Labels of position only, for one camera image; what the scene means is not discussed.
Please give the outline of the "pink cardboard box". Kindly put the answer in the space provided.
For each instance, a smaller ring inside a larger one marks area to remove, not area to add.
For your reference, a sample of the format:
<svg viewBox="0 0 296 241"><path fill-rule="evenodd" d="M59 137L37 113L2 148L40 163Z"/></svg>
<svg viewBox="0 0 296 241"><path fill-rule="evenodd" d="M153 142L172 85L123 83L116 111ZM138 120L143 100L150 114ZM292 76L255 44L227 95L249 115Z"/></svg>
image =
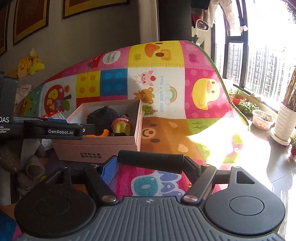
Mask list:
<svg viewBox="0 0 296 241"><path fill-rule="evenodd" d="M87 126L87 116L93 111L108 106L119 115L130 117L132 130L130 135L113 137L96 137L94 130ZM82 140L53 140L53 148L60 160L103 163L120 150L139 151L140 131L142 130L142 103L139 99L89 102L81 104L67 119L68 123L82 124L85 132Z"/></svg>

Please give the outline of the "white ribbed plant pot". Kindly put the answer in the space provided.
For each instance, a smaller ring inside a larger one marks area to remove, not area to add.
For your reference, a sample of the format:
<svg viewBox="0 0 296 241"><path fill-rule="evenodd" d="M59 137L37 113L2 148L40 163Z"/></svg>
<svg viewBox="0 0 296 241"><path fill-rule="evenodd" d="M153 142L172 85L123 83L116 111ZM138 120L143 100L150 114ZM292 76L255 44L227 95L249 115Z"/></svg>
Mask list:
<svg viewBox="0 0 296 241"><path fill-rule="evenodd" d="M295 128L295 111L281 104L275 126L270 129L271 137L279 144L288 146Z"/></svg>

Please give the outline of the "white pink crumpled cloth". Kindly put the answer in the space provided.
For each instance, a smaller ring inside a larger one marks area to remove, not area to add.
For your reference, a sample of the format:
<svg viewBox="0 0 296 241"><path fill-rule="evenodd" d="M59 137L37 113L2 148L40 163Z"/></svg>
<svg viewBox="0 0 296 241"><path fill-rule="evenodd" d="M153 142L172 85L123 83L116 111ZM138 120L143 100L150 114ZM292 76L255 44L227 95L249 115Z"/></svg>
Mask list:
<svg viewBox="0 0 296 241"><path fill-rule="evenodd" d="M23 98L25 98L32 91L31 84L22 85L16 89L15 106L17 106Z"/></svg>

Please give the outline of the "colourful cartoon play mat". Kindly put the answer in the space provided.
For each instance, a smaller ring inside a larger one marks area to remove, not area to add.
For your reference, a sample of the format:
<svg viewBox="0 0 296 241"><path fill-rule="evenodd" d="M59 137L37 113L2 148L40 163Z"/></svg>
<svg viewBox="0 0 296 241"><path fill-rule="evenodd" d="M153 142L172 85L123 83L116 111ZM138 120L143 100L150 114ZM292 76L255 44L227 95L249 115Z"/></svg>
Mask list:
<svg viewBox="0 0 296 241"><path fill-rule="evenodd" d="M132 119L128 138L87 137L81 143L55 143L63 160L105 159L129 145L147 152L189 155L204 161L219 147L242 146L249 128L231 101L209 56L187 41L152 42L121 48L83 61L51 77L14 106L14 117L72 120L100 104L125 106ZM178 175L165 189L159 172L121 167L116 184L127 208L107 211L86 240L210 240L218 237L203 215L176 206L185 190Z"/></svg>

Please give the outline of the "black plush toy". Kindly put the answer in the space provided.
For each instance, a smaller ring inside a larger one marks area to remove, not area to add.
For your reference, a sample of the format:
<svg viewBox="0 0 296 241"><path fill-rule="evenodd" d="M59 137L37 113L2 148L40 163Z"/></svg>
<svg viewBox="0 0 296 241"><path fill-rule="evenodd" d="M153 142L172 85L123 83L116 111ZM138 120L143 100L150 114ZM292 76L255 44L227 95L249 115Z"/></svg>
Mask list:
<svg viewBox="0 0 296 241"><path fill-rule="evenodd" d="M109 106L99 108L90 113L86 118L86 123L94 125L93 135L101 136L112 133L111 125L115 119L119 118L118 112Z"/></svg>

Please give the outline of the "gold framed wall picture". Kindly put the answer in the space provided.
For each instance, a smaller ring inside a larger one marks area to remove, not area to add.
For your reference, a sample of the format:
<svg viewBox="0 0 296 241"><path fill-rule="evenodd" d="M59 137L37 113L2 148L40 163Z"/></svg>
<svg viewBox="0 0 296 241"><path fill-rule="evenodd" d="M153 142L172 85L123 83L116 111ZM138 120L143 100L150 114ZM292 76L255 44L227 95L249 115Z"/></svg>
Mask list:
<svg viewBox="0 0 296 241"><path fill-rule="evenodd" d="M16 1L13 45L49 25L49 0Z"/></svg>

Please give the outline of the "clear bowl on sill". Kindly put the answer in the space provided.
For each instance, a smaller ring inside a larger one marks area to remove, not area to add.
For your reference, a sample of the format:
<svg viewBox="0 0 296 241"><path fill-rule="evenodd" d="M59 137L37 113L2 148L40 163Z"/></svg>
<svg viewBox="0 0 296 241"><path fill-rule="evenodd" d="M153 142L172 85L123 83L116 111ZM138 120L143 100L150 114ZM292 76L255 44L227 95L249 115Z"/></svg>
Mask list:
<svg viewBox="0 0 296 241"><path fill-rule="evenodd" d="M258 129L268 131L270 127L273 125L274 120L273 117L265 111L255 109L252 111L252 123Z"/></svg>

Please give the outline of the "yellow dog plush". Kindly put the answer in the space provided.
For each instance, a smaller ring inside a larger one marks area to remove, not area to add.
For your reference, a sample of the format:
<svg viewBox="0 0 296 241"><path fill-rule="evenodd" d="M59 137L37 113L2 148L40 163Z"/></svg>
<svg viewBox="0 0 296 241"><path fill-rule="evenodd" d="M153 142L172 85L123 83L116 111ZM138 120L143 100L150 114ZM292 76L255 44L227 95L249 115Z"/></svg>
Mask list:
<svg viewBox="0 0 296 241"><path fill-rule="evenodd" d="M34 75L36 72L45 69L45 65L42 63L41 59L37 57L37 53L34 49L29 52L29 60L31 66L29 67L29 74Z"/></svg>

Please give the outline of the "black cylindrical flashlight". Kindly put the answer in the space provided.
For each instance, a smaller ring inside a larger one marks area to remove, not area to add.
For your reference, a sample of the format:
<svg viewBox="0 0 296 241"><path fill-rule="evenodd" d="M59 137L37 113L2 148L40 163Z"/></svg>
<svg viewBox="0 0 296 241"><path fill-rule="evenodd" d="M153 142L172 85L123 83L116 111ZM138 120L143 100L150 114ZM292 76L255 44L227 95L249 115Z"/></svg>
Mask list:
<svg viewBox="0 0 296 241"><path fill-rule="evenodd" d="M117 156L120 164L181 174L185 166L184 155L136 152L120 150Z"/></svg>

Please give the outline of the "yellow duck plush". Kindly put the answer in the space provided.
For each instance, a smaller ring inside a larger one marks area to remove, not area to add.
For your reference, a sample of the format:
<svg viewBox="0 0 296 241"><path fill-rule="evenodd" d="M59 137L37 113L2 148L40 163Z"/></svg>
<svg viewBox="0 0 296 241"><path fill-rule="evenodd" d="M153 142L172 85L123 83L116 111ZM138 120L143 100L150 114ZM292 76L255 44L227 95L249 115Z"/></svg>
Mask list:
<svg viewBox="0 0 296 241"><path fill-rule="evenodd" d="M31 65L32 63L28 57L24 57L19 61L17 72L18 79L22 79L29 75L29 68Z"/></svg>

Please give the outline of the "blue wet wipes packet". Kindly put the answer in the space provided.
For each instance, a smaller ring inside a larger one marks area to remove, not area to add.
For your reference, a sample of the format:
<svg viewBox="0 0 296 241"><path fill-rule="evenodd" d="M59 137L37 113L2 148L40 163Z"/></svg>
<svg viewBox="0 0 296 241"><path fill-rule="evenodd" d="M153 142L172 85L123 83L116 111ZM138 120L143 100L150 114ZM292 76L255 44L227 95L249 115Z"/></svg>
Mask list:
<svg viewBox="0 0 296 241"><path fill-rule="evenodd" d="M48 121L57 122L57 123L67 123L66 118L62 113L56 113L48 118Z"/></svg>

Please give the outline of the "pink yellow cupcake toy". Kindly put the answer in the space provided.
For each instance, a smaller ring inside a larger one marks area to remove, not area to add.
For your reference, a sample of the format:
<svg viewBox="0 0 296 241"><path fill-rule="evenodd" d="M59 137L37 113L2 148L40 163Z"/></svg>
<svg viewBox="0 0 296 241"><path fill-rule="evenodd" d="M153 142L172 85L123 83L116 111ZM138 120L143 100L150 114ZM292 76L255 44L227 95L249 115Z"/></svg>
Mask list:
<svg viewBox="0 0 296 241"><path fill-rule="evenodd" d="M111 125L113 136L130 136L132 132L132 123L128 114L123 114L115 119Z"/></svg>

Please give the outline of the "red flower pot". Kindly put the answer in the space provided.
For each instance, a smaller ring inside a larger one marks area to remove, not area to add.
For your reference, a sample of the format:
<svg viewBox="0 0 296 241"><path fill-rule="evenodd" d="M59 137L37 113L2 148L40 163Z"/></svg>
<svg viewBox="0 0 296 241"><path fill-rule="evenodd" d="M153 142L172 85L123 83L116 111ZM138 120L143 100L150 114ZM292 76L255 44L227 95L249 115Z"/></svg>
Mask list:
<svg viewBox="0 0 296 241"><path fill-rule="evenodd" d="M238 106L241 102L246 101L246 98L240 94L230 93L229 94L231 101Z"/></svg>

